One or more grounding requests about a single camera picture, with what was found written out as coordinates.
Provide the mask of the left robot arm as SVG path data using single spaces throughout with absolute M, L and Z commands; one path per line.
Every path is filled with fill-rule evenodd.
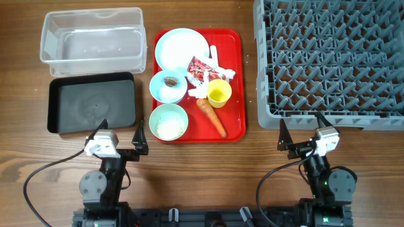
M 141 121 L 131 141 L 133 149 L 118 149 L 116 132 L 108 128 L 103 120 L 85 141 L 84 152 L 101 159 L 99 170 L 86 173 L 80 180 L 83 196 L 83 212 L 73 215 L 73 227 L 87 226 L 140 226 L 140 220 L 127 202 L 119 196 L 126 188 L 122 185 L 128 177 L 126 164 L 137 162 L 141 155 L 148 154 L 144 122 Z

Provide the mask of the yellow plastic cup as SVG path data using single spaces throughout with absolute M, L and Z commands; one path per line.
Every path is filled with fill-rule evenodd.
M 232 95 L 231 85 L 226 80 L 210 81 L 207 88 L 207 98 L 214 108 L 222 108 Z

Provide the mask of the white napkin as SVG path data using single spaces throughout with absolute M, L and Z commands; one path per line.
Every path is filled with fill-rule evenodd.
M 233 79 L 235 77 L 235 71 L 232 69 L 224 69 L 222 67 L 219 66 L 212 66 L 211 63 L 211 59 L 202 59 L 201 61 L 203 61 L 205 64 L 211 66 L 214 70 L 222 73 L 225 75 L 226 77 L 226 82 L 229 82 L 231 79 Z M 200 87 L 195 87 L 193 89 L 190 89 L 188 91 L 189 96 L 193 96 L 195 98 L 206 98 L 207 96 L 207 88 L 208 88 L 208 80 L 206 80 L 202 86 Z

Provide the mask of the brown food scrap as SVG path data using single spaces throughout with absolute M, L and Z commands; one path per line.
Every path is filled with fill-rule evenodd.
M 166 86 L 171 87 L 171 88 L 177 86 L 177 84 L 179 82 L 179 80 L 175 77 L 165 77 L 163 79 L 163 81 Z

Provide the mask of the red snack wrapper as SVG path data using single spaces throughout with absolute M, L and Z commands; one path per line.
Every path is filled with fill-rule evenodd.
M 186 77 L 187 80 L 195 87 L 202 86 L 206 80 L 208 80 L 208 82 L 215 79 L 226 80 L 224 74 L 214 70 L 211 66 L 205 64 L 196 57 L 191 59 L 191 62 L 187 67 Z

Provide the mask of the light blue bowl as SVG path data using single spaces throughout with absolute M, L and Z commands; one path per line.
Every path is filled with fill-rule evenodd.
M 177 86 L 168 87 L 163 79 L 175 77 L 179 80 Z M 150 81 L 149 90 L 152 97 L 160 103 L 179 103 L 187 91 L 187 79 L 177 71 L 163 70 L 154 75 Z

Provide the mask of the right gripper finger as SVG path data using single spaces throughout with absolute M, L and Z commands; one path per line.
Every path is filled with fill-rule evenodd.
M 293 147 L 293 140 L 290 136 L 286 123 L 283 119 L 280 120 L 280 134 L 278 139 L 277 150 L 286 151 L 290 150 Z
M 338 131 L 338 129 L 333 126 L 321 112 L 316 112 L 314 115 L 318 123 L 318 129 L 334 129 L 335 131 Z

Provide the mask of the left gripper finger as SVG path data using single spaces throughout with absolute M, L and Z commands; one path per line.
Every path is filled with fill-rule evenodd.
M 144 120 L 141 120 L 131 141 L 136 149 L 148 149 L 148 143 L 145 136 Z
M 101 129 L 108 129 L 108 121 L 107 119 L 104 119 L 101 121 L 101 123 L 98 125 L 98 127 L 86 138 L 87 141 L 92 140 L 94 138 L 94 135 Z

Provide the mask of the orange carrot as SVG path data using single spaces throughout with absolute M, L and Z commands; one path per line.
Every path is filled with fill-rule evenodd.
M 210 122 L 215 126 L 218 133 L 222 137 L 226 137 L 227 133 L 209 101 L 205 98 L 199 98 L 196 100 L 196 104 L 198 108 L 209 118 Z

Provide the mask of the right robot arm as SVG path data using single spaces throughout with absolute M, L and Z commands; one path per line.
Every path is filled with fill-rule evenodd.
M 299 173 L 306 178 L 311 199 L 300 199 L 292 208 L 275 213 L 280 226 L 353 227 L 352 196 L 357 176 L 347 167 L 330 166 L 326 154 L 336 149 L 340 131 L 317 112 L 318 128 L 310 140 L 294 143 L 285 121 L 280 121 L 279 151 L 288 159 L 300 159 Z

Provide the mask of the white rice pile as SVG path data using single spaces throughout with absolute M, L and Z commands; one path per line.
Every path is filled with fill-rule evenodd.
M 185 122 L 178 113 L 165 113 L 157 121 L 155 132 L 164 141 L 173 141 L 181 137 L 186 130 Z

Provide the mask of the mint green bowl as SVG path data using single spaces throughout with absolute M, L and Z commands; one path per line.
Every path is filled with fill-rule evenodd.
M 157 133 L 155 132 L 155 128 L 156 128 L 158 119 L 163 114 L 172 113 L 172 112 L 177 113 L 182 117 L 183 121 L 185 122 L 186 130 L 187 130 L 189 121 L 188 121 L 188 116 L 187 116 L 186 111 L 182 107 L 180 107 L 179 105 L 176 105 L 176 104 L 173 104 L 173 103 L 166 103 L 166 104 L 158 106 L 151 113 L 150 118 L 149 118 L 149 127 L 150 127 L 150 130 L 151 130 L 152 134 L 155 137 L 157 137 Z

